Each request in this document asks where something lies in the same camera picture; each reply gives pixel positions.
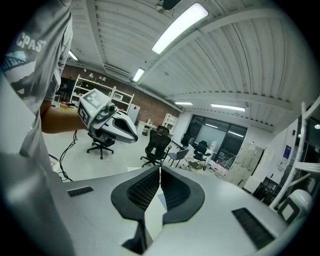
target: vent grille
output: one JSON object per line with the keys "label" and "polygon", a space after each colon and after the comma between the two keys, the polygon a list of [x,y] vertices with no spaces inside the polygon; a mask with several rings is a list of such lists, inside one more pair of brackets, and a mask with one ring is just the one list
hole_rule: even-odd
{"label": "vent grille", "polygon": [[111,73],[111,74],[114,74],[116,76],[122,77],[124,79],[130,80],[130,77],[131,77],[130,73],[128,73],[128,72],[126,72],[124,70],[121,70],[121,69],[119,69],[119,68],[117,68],[115,66],[104,64],[104,69],[108,73]]}
{"label": "vent grille", "polygon": [[86,193],[89,193],[91,191],[94,191],[92,187],[90,186],[86,186],[86,187],[82,187],[82,188],[77,188],[74,190],[69,190],[68,194],[71,198],[76,197],[76,196],[80,196]]}
{"label": "vent grille", "polygon": [[232,213],[258,250],[275,239],[246,208],[233,210]]}

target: desk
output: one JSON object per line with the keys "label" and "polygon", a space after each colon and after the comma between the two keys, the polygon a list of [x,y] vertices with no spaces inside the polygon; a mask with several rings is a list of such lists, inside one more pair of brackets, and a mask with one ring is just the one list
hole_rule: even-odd
{"label": "desk", "polygon": [[142,134],[142,132],[144,131],[145,128],[147,128],[147,130],[148,130],[148,132],[147,132],[148,136],[150,135],[151,129],[157,129],[157,127],[152,125],[152,124],[148,124],[146,122],[138,121],[138,125],[136,127],[136,133],[138,134],[138,136]]}

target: metal shelving unit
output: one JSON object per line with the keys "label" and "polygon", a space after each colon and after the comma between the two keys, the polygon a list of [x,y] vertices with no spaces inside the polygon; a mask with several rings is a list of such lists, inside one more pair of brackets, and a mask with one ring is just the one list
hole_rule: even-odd
{"label": "metal shelving unit", "polygon": [[[306,103],[302,102],[301,104],[301,112],[302,112],[302,120],[301,120],[301,137],[299,141],[298,150],[296,153],[295,161],[293,164],[293,167],[291,169],[291,172],[289,173],[288,178],[286,179],[282,189],[276,196],[276,198],[273,200],[273,202],[270,204],[270,208],[275,208],[281,198],[286,193],[287,189],[291,186],[309,178],[310,176],[320,180],[320,163],[311,163],[311,162],[300,162],[303,147],[305,143],[306,138],[306,129],[307,129],[307,120],[312,116],[313,112],[315,112],[318,108],[320,108],[320,96],[317,98],[317,100],[313,103],[313,105],[309,108],[308,111],[306,111]],[[300,179],[297,179],[293,181],[293,178],[297,172],[297,170],[303,170],[307,172],[305,176],[303,176]]]}
{"label": "metal shelving unit", "polygon": [[134,94],[130,95],[123,91],[117,90],[116,86],[109,87],[107,85],[98,83],[96,81],[91,81],[91,80],[82,78],[80,77],[80,75],[78,75],[75,81],[69,103],[74,103],[77,105],[79,103],[79,98],[82,95],[86,94],[87,92],[91,91],[91,89],[87,89],[83,86],[79,86],[79,83],[81,82],[82,83],[86,82],[87,83],[86,86],[89,88],[99,87],[97,89],[103,92],[104,94],[106,94],[107,96],[109,96],[111,98],[111,101],[119,108],[120,111],[126,114],[128,113],[132,100],[135,96]]}

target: office chair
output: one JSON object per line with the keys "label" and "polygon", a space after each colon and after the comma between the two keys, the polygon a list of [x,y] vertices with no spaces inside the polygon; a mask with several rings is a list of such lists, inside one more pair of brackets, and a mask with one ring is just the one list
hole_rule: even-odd
{"label": "office chair", "polygon": [[161,134],[161,135],[164,135],[164,136],[167,136],[169,137],[169,129],[167,127],[164,127],[162,125],[159,125],[156,129],[156,131],[158,132],[158,134]]}
{"label": "office chair", "polygon": [[190,141],[191,138],[192,138],[192,134],[191,133],[185,133],[180,142],[184,147],[188,147],[189,146],[189,141]]}
{"label": "office chair", "polygon": [[175,166],[177,168],[178,164],[180,163],[180,160],[183,159],[188,154],[188,152],[189,152],[189,149],[184,149],[184,150],[178,151],[177,153],[173,153],[173,152],[168,153],[167,155],[172,159],[172,163],[170,166],[172,166],[175,160],[178,160],[178,163]]}
{"label": "office chair", "polygon": [[145,148],[145,153],[146,156],[141,156],[140,160],[146,159],[148,162],[144,163],[142,167],[145,165],[152,163],[154,166],[156,164],[159,164],[162,166],[162,161],[157,161],[157,160],[162,160],[165,158],[171,149],[171,146],[168,147],[168,150],[166,150],[166,147],[170,144],[171,139],[167,136],[164,136],[160,133],[158,133],[156,130],[151,130],[150,131],[150,140],[148,143],[148,146]]}
{"label": "office chair", "polygon": [[202,140],[199,142],[198,146],[196,146],[195,151],[194,151],[194,158],[201,160],[203,155],[207,151],[207,142]]}
{"label": "office chair", "polygon": [[89,151],[91,151],[91,150],[100,150],[100,153],[101,153],[100,159],[101,160],[104,159],[104,157],[102,155],[102,150],[108,150],[108,151],[111,151],[112,154],[114,153],[114,151],[112,149],[108,148],[108,147],[112,146],[113,144],[115,144],[114,139],[108,138],[106,140],[106,142],[102,142],[102,141],[94,138],[89,132],[88,132],[88,135],[93,139],[92,146],[93,145],[95,145],[95,146],[87,149],[87,151],[86,151],[87,153],[89,153]]}

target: light fixture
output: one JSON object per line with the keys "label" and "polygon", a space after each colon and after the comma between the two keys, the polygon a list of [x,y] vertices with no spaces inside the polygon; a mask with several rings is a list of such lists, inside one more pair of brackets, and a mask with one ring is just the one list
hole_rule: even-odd
{"label": "light fixture", "polygon": [[245,112],[246,109],[244,107],[239,106],[227,106],[227,105],[217,105],[217,104],[211,104],[214,108],[222,108],[222,109],[229,109],[229,110],[239,110]]}
{"label": "light fixture", "polygon": [[241,135],[241,134],[239,134],[239,133],[235,133],[235,132],[230,131],[230,130],[228,131],[228,133],[231,133],[231,134],[233,134],[233,135],[239,136],[239,137],[241,137],[241,138],[244,137],[243,135]]}
{"label": "light fixture", "polygon": [[177,105],[192,105],[191,102],[175,102]]}
{"label": "light fixture", "polygon": [[69,50],[69,55],[72,57],[72,59],[74,59],[75,61],[78,61],[78,58],[76,57],[76,55],[74,55],[73,52],[70,50]]}
{"label": "light fixture", "polygon": [[143,75],[145,71],[142,69],[142,68],[139,68],[138,71],[136,72],[134,78],[133,78],[133,81],[134,82],[138,82],[140,77]]}
{"label": "light fixture", "polygon": [[208,15],[208,11],[196,2],[166,29],[152,47],[152,51],[160,54],[173,40],[181,35],[183,31]]}
{"label": "light fixture", "polygon": [[211,124],[205,124],[205,126],[210,126],[210,127],[213,127],[213,128],[218,128],[217,126],[214,126],[214,125],[211,125]]}

